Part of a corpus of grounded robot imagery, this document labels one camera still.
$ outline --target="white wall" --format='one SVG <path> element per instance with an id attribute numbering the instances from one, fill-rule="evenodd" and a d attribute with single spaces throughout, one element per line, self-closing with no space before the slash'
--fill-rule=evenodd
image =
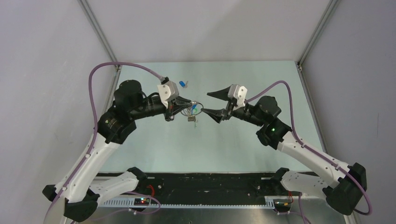
<path id="1" fill-rule="evenodd" d="M 90 0 L 118 60 L 296 61 L 329 0 Z"/>
<path id="2" fill-rule="evenodd" d="M 328 152 L 366 167 L 365 224 L 396 219 L 395 12 L 394 0 L 341 1 L 303 65 Z"/>
<path id="3" fill-rule="evenodd" d="M 108 58 L 75 0 L 2 0 L 0 28 L 0 219 L 42 223 L 50 203 L 41 190 L 88 142 L 88 74 Z M 94 78 L 99 112 L 113 74 Z"/>

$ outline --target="robotic arm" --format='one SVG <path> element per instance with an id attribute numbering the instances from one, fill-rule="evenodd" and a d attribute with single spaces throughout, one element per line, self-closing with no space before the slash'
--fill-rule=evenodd
<path id="1" fill-rule="evenodd" d="M 147 178 L 135 167 L 108 181 L 91 184 L 105 161 L 136 129 L 136 120 L 163 114 L 166 121 L 172 121 L 174 115 L 191 107 L 191 101 L 180 97 L 176 84 L 168 78 L 157 88 L 158 93 L 146 96 L 136 80 L 120 84 L 114 92 L 113 105 L 98 121 L 93 147 L 87 145 L 61 182 L 47 185 L 42 191 L 53 202 L 45 223 L 65 223 L 67 218 L 82 222 L 94 213 L 99 204 L 135 190 L 139 181 Z"/>
<path id="2" fill-rule="evenodd" d="M 303 138 L 297 136 L 290 126 L 277 118 L 281 109 L 274 97 L 263 96 L 255 105 L 249 105 L 245 103 L 246 93 L 247 89 L 237 84 L 220 91 L 209 92 L 207 93 L 208 96 L 228 101 L 228 104 L 225 109 L 202 109 L 202 111 L 217 123 L 236 117 L 260 126 L 261 128 L 256 132 L 256 135 L 263 145 L 271 146 L 275 150 L 290 155 L 318 175 L 304 175 L 287 168 L 280 168 L 273 179 L 280 181 L 288 191 L 304 192 L 317 196 L 326 200 L 333 209 L 341 214 L 350 215 L 360 201 L 363 192 L 341 170 L 348 172 L 366 191 L 365 168 L 358 163 L 351 166 L 339 161 L 317 150 Z M 323 157 L 337 164 L 337 166 L 331 165 Z"/>

